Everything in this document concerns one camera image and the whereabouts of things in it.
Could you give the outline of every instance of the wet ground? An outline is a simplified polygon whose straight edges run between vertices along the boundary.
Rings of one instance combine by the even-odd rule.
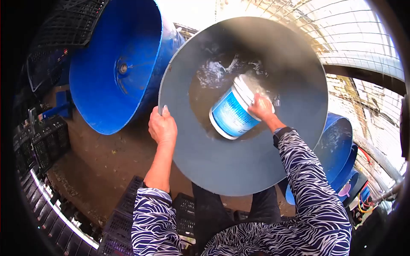
[[[68,123],[71,151],[64,155],[48,176],[54,187],[94,223],[104,226],[134,175],[144,177],[154,159],[156,143],[148,133],[149,115],[128,124],[118,133],[105,136],[94,131],[77,110]],[[191,182],[173,163],[171,194],[192,196]],[[276,187],[280,212],[293,216],[295,207],[286,203]],[[221,196],[226,207],[249,211],[252,195]]]

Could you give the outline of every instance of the hand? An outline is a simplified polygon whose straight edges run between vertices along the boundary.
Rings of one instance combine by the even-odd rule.
[[[284,125],[278,117],[272,113],[272,103],[258,93],[255,94],[254,103],[248,107],[248,110],[257,118],[264,121],[269,126],[272,133],[277,128],[286,127],[286,125]]]
[[[178,134],[177,124],[166,105],[162,110],[162,116],[158,113],[158,106],[153,109],[148,127],[151,137],[158,144],[175,145]]]

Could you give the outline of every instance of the woman's right hand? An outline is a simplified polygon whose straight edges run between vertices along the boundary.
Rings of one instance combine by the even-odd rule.
[[[286,125],[284,125],[278,117],[272,113],[272,103],[258,93],[255,94],[254,103],[248,107],[248,110],[257,118],[264,121],[269,126],[272,133],[277,128],[286,127]]]

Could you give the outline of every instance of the black and white patterned top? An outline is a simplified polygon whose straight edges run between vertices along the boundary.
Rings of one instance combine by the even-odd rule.
[[[241,223],[216,234],[202,255],[348,255],[351,225],[323,168],[296,131],[278,144],[296,202],[296,219],[275,224]],[[181,255],[175,209],[164,191],[140,188],[131,239],[135,255]]]

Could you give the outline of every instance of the blue label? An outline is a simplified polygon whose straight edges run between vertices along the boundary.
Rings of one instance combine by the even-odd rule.
[[[232,137],[238,137],[259,123],[240,105],[232,92],[232,87],[212,107],[217,125]]]

